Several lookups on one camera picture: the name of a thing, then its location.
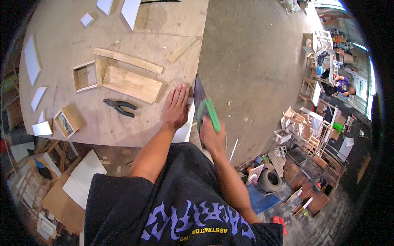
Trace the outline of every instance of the pliers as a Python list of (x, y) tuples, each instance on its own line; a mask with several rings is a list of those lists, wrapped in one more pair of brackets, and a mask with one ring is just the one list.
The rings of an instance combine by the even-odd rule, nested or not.
[(138, 109), (137, 106), (134, 106), (134, 105), (132, 105), (132, 104), (130, 104), (128, 102), (113, 101), (111, 99), (104, 99), (103, 102), (105, 102), (105, 104), (107, 104), (108, 106), (111, 106), (111, 107), (115, 108), (122, 115), (130, 116), (132, 118), (134, 118), (134, 114), (133, 113), (126, 112), (120, 107), (129, 107), (129, 108), (131, 108), (133, 110), (137, 110)]

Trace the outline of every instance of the small wooden box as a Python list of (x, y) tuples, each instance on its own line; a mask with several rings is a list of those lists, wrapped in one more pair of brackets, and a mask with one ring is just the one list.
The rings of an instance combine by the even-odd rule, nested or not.
[(101, 60), (93, 60), (72, 68), (75, 92), (102, 85)]
[(79, 126), (71, 116), (70, 112), (67, 110), (67, 107), (63, 107), (55, 115), (54, 121), (66, 139), (71, 137), (79, 129)]

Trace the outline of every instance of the tire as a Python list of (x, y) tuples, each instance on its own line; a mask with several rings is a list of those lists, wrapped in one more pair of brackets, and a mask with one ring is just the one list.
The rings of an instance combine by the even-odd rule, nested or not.
[(258, 179), (258, 183), (261, 188), (265, 190), (267, 193), (275, 192), (282, 187), (282, 178), (279, 177), (278, 173), (274, 171), (270, 171), (268, 168), (263, 171)]

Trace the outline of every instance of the person in purple shirt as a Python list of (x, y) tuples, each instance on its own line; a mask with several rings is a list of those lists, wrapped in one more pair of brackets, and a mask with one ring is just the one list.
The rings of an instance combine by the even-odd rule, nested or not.
[[(330, 75), (330, 69), (327, 69), (320, 78), (326, 79)], [(339, 76), (334, 74), (335, 83), (334, 87), (330, 86), (327, 83), (322, 83), (324, 91), (326, 95), (331, 96), (336, 92), (342, 93), (343, 97), (348, 97), (349, 95), (356, 95), (356, 88), (352, 82), (349, 82), (349, 79), (344, 76)]]

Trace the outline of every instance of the plywood workbench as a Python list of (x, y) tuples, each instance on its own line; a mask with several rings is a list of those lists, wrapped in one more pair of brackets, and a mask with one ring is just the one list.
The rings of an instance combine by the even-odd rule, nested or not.
[[(31, 86), (22, 53), (19, 69), (20, 104), (24, 125), (33, 135), (43, 109), (50, 120), (55, 87), (58, 85), (55, 113), (68, 105), (79, 125), (79, 130), (68, 141), (112, 146), (143, 147), (158, 131), (163, 104), (168, 92), (176, 85), (191, 85), (197, 73), (208, 0), (142, 4), (134, 31), (129, 33), (119, 12), (123, 1), (113, 2), (111, 13), (105, 17), (96, 10), (96, 0), (42, 1), (27, 28), (24, 45), (34, 35), (41, 73)], [(84, 28), (80, 19), (89, 13), (95, 20)], [(189, 36), (197, 41), (176, 62), (167, 58)], [(93, 54), (94, 48), (130, 55), (164, 68), (155, 74), (133, 65)], [(153, 105), (119, 92), (96, 87), (75, 93), (72, 68), (94, 59), (101, 59), (103, 67), (119, 67), (162, 82)], [(48, 87), (38, 108), (33, 112), (30, 103), (38, 87)], [(119, 114), (103, 99), (123, 100), (138, 106), (135, 118)], [(65, 140), (56, 126), (53, 139)]]

